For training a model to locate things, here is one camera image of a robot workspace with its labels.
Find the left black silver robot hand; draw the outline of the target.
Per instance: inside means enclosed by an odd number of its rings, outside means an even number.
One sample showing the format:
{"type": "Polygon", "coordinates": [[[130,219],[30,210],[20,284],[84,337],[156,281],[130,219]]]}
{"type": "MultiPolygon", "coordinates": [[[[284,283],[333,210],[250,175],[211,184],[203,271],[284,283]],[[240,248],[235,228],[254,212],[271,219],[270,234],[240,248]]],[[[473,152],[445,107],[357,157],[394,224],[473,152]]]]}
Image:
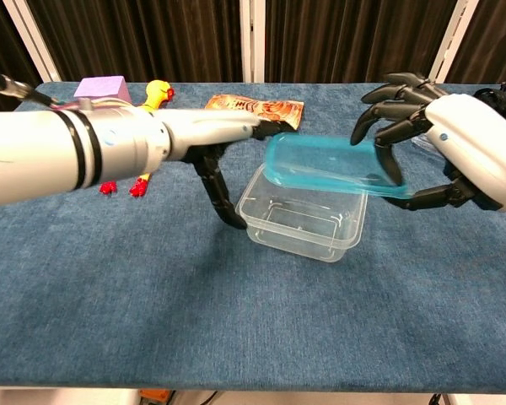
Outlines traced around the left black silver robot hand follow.
{"type": "Polygon", "coordinates": [[[158,116],[170,135],[167,160],[193,165],[219,218],[237,230],[245,230],[247,224],[229,200],[218,162],[233,143],[263,140],[295,129],[281,119],[272,121],[242,110],[171,109],[158,116]]]}

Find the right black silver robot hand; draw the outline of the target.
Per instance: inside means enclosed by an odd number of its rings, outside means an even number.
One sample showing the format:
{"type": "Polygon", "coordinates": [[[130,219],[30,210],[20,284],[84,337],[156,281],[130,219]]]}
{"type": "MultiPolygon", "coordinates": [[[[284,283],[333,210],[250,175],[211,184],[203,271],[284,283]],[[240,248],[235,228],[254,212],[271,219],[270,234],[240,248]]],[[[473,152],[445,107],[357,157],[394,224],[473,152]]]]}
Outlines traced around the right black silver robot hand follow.
{"type": "Polygon", "coordinates": [[[374,151],[382,169],[398,186],[403,183],[393,155],[395,144],[425,135],[446,161],[450,182],[415,192],[407,199],[389,198],[406,210],[459,207],[473,201],[483,210],[506,212],[505,106],[492,107],[468,94],[449,94],[415,73],[388,73],[385,85],[363,96],[368,109],[358,118],[351,144],[360,143],[380,119],[374,151]]]}

